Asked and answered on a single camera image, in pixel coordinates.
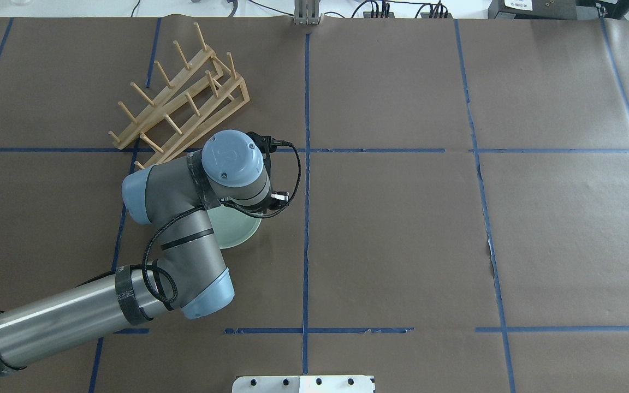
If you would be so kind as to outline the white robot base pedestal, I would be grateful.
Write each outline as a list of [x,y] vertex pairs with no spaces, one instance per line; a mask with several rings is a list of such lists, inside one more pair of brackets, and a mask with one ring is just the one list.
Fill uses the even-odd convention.
[[375,392],[373,376],[302,375],[242,376],[235,379],[232,392]]

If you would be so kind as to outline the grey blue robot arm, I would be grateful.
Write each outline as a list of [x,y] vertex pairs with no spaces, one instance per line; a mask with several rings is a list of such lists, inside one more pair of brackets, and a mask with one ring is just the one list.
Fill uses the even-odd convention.
[[167,311],[197,319],[228,305],[234,287],[207,213],[225,206],[266,217],[267,210],[287,206],[270,182],[270,154],[283,145],[289,142],[228,129],[202,149],[127,176],[127,212],[156,227],[142,261],[0,311],[0,378]]

